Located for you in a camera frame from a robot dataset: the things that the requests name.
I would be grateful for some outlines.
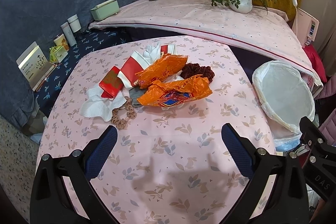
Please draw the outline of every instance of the speckled surface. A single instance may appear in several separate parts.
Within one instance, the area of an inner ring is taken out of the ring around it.
[[[0,116],[0,184],[28,222],[38,148]]]

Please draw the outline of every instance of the red packet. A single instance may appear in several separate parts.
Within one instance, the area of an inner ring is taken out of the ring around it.
[[[99,86],[104,90],[102,98],[115,98],[123,87],[123,82],[118,78],[119,69],[114,66],[100,81]]]
[[[131,89],[139,82],[138,76],[135,74],[145,70],[149,65],[140,53],[134,51],[122,66],[118,77],[122,80],[125,88]]]
[[[174,55],[177,54],[175,44],[168,44],[168,45],[161,46],[161,57],[167,53],[174,54]]]

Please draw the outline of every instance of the light green storage container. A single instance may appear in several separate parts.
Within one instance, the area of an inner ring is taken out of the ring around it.
[[[117,0],[108,0],[90,10],[95,20],[103,20],[120,11]]]

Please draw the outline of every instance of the crumpled orange wrapper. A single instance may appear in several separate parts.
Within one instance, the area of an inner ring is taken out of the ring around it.
[[[178,73],[187,63],[186,55],[165,54],[154,64],[135,75],[139,78],[138,85],[141,89],[148,88],[155,80],[163,81],[164,79]]]
[[[200,76],[202,75],[194,75],[170,83],[155,80],[138,101],[142,105],[171,107],[205,98],[212,94],[212,90],[208,78]]]

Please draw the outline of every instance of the white flower pot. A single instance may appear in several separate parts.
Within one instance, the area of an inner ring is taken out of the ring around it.
[[[239,0],[240,4],[238,5],[238,8],[230,2],[230,7],[232,10],[241,13],[241,14],[247,14],[252,10],[252,0]]]

